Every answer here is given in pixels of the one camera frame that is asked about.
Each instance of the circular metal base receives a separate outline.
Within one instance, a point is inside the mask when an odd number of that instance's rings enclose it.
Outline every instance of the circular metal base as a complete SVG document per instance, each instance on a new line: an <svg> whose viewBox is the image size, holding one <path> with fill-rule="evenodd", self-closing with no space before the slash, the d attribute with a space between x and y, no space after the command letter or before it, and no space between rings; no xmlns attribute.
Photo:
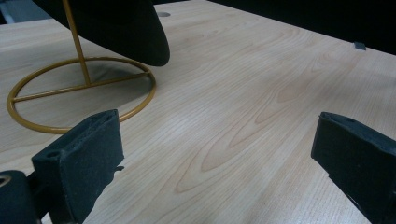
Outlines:
<svg viewBox="0 0 396 224"><path fill-rule="evenodd" d="M25 77L22 79L20 82L17 83L17 85L14 86L14 88L11 90L11 92L8 95L7 98L7 110L8 113L11 115L12 118L14 118L19 124L23 125L26 128L42 132L42 133L66 133L69 131L71 128L70 127L50 127L50 126L45 126L45 125L40 125L33 123L25 118L23 118L17 111L15 104L17 102L22 102L22 101L28 101L28 100L33 100L41 97L46 97L46 96L51 96L55 94L61 94L65 92L70 92L70 91L78 91L78 90L84 90L92 87L97 87L97 86L102 86L106 84L111 84L114 82L120 82L124 80L129 80L137 77L143 77L143 76L148 76L148 78L151 81L151 90L146 97L146 99L140 103L137 107L133 108L132 110L120 115L120 122L127 120L128 118L132 117L133 115L137 114L139 111L141 111L146 105L149 104L151 99L154 96L155 90L156 90L156 82L155 82L155 77L151 73L151 71L142 63L136 62L134 60L130 59L121 59L121 58L112 58L112 57L94 57L94 58L85 58L85 61L113 61L113 62L120 62L120 63L128 63L130 65L133 65L143 71L143 73L136 74L136 75L131 75L128 77L121 77L121 78L113 78L110 80L105 80L105 81L98 81L98 82L93 82L93 83L86 83L85 85L80 85L76 87L70 87L70 88L64 88L60 90L55 90L55 91L46 91L46 92L41 92L37 94L32 94L32 95L27 95L27 96L18 96L18 93L21 91L21 89L29 83L31 80L34 78L50 71L55 68L69 65L71 63L79 63L79 59L71 59L71 60L66 60L58 63L54 63L52 65L49 65L47 67L44 67L36 72L33 72L29 76Z"/></svg>

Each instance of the wooden table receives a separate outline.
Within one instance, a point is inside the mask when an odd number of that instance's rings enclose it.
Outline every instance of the wooden table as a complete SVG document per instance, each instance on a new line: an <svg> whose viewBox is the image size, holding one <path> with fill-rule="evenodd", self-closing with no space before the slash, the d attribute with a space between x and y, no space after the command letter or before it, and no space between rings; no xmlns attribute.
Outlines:
<svg viewBox="0 0 396 224"><path fill-rule="evenodd" d="M321 111L396 138L396 57L204 0L156 8L171 14L161 18L171 60L151 68L153 101L120 125L125 169L85 223L368 223L310 151ZM82 45L86 56L114 55ZM56 21L0 26L0 170L30 174L30 158L59 137L16 123L5 107L9 91L36 69L75 57L70 32ZM98 78L122 71L89 67ZM23 91L80 82L78 69L56 70ZM125 82L18 109L67 126L122 112L147 88L145 80Z"/></svg>

